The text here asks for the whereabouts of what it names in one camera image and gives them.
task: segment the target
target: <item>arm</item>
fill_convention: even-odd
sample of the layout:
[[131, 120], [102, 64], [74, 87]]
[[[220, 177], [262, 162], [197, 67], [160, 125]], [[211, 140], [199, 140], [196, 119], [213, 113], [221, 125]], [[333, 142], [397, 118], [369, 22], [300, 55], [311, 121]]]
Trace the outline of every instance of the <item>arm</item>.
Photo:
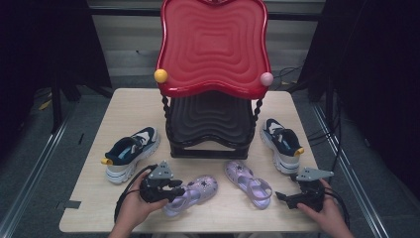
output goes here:
[[[325, 187], [331, 188], [323, 179], [320, 179], [320, 181]], [[341, 238], [354, 237], [344, 222], [340, 209], [332, 196], [325, 195], [324, 206], [319, 213], [303, 203], [298, 203], [297, 207], [315, 220], [327, 234]]]
[[142, 173], [127, 192], [127, 196], [120, 208], [117, 221], [108, 236], [109, 238], [129, 237], [132, 230], [144, 222], [151, 212], [163, 208], [168, 203], [167, 199], [153, 203], [147, 203], [142, 200], [138, 193], [138, 189], [142, 179], [147, 174], [148, 173]]

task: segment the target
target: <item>gray floor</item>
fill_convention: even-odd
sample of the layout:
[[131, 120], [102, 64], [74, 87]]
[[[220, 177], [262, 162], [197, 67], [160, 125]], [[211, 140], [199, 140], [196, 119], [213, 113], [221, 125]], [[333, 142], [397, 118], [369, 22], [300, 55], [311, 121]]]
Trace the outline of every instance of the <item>gray floor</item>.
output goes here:
[[[112, 75], [114, 89], [118, 87], [155, 87], [150, 70], [146, 66], [125, 73], [113, 67], [112, 54], [106, 54], [108, 66]], [[124, 60], [135, 63], [136, 53], [119, 54]], [[292, 73], [284, 81], [294, 78]], [[9, 229], [13, 237], [106, 237], [107, 234], [65, 234], [59, 231], [58, 225], [63, 211], [56, 208], [61, 201], [69, 200], [84, 160], [96, 136], [103, 115], [110, 99], [105, 98], [85, 87], [79, 87], [82, 97], [79, 102], [68, 102], [63, 99], [64, 116], [69, 115], [65, 131], [60, 137], [51, 157], [44, 161], [45, 169], [39, 172], [39, 182], [33, 185], [33, 193], [29, 194], [29, 202], [21, 215], [15, 217], [16, 227]], [[38, 92], [43, 95], [48, 89]], [[308, 101], [306, 90], [297, 91], [292, 98], [299, 113], [303, 127], [321, 170], [330, 170], [335, 154], [322, 136], [320, 124], [313, 110], [313, 103]], [[6, 155], [7, 162], [0, 169], [0, 218], [4, 221], [13, 204], [19, 198], [21, 188], [28, 184], [33, 168], [38, 165], [38, 158], [43, 153], [45, 145], [51, 136], [53, 126], [52, 107], [38, 110], [44, 102], [44, 96], [36, 96], [34, 108], [23, 127], [19, 142]], [[420, 237], [420, 210], [418, 200], [413, 199], [393, 174], [381, 161], [380, 156], [365, 144], [365, 138], [357, 125], [346, 116], [345, 108], [341, 116], [341, 146], [346, 152], [352, 168], [363, 185], [363, 189], [383, 223], [389, 237]], [[367, 216], [361, 209], [340, 166], [335, 169], [332, 180], [333, 188], [344, 199], [351, 215], [351, 230], [356, 237], [375, 237], [368, 224]], [[285, 234], [286, 237], [317, 237], [318, 234]]]

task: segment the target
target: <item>orange ball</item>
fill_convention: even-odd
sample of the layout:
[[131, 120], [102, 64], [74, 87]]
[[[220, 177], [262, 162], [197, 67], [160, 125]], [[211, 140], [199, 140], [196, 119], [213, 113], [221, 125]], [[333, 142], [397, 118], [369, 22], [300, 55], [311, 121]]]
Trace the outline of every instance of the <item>orange ball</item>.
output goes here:
[[164, 69], [157, 69], [156, 71], [155, 71], [155, 80], [158, 82], [158, 83], [164, 83], [164, 82], [166, 82], [166, 80], [167, 80], [167, 72], [166, 72], [166, 70], [164, 70]]

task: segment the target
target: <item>sneaker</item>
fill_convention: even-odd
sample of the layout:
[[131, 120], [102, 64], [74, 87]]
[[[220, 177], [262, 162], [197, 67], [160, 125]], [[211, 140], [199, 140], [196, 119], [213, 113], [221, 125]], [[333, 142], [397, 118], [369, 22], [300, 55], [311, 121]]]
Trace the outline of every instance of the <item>sneaker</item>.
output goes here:
[[159, 142], [158, 130], [154, 127], [147, 127], [118, 141], [101, 160], [103, 165], [107, 165], [107, 179], [113, 183], [126, 181], [136, 170], [137, 162], [153, 154]]
[[260, 134], [262, 141], [274, 152], [272, 160], [277, 170], [287, 175], [296, 174], [300, 155], [304, 152], [296, 134], [272, 118], [263, 122]]

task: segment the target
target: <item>shoe sole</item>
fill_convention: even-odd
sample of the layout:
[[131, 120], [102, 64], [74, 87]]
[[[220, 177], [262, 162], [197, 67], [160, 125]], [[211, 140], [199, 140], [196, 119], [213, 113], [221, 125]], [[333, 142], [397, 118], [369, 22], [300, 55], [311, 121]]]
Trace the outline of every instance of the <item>shoe sole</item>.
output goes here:
[[274, 143], [268, 138], [268, 135], [263, 130], [263, 127], [260, 129], [260, 136], [265, 145], [273, 151], [272, 161], [274, 162], [275, 168], [286, 175], [296, 174], [297, 170], [299, 169], [299, 162], [296, 164], [285, 163], [280, 157], [280, 152], [277, 150]]
[[144, 152], [142, 152], [135, 159], [133, 159], [132, 162], [129, 163], [127, 167], [120, 172], [113, 172], [110, 170], [110, 168], [115, 166], [108, 166], [106, 169], [106, 177], [108, 181], [115, 184], [121, 184], [128, 180], [136, 170], [137, 163], [151, 156], [158, 149], [159, 144], [160, 136], [157, 135], [156, 141], [152, 145], [150, 145], [149, 148], [146, 148]]

